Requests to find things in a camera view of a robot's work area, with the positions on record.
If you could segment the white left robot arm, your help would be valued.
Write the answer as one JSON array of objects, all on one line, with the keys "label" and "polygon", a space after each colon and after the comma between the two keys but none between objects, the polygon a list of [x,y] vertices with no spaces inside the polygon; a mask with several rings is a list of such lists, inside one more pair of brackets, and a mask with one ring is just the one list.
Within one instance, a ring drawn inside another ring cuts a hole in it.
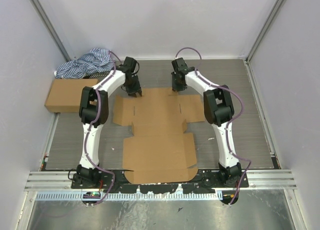
[{"label": "white left robot arm", "polygon": [[142,96],[138,78],[140,65],[132,57],[116,66],[101,82],[84,87],[81,94],[79,117],[83,127],[83,144],[80,162],[73,175],[76,184],[95,188],[100,184],[102,169],[99,167],[100,136],[109,116],[109,96],[123,87],[130,97]]}]

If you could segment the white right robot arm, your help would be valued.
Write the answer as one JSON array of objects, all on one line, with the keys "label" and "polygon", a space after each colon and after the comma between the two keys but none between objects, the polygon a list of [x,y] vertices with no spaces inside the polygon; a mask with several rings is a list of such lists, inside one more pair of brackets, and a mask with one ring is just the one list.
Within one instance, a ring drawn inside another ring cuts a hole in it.
[{"label": "white right robot arm", "polygon": [[172,88],[175,92],[191,87],[203,97],[204,116],[213,127],[219,150],[218,178],[225,187],[238,187],[242,167],[236,157],[232,134],[235,114],[231,93],[226,85],[217,85],[206,79],[195,67],[189,67],[183,58],[171,62]]}]

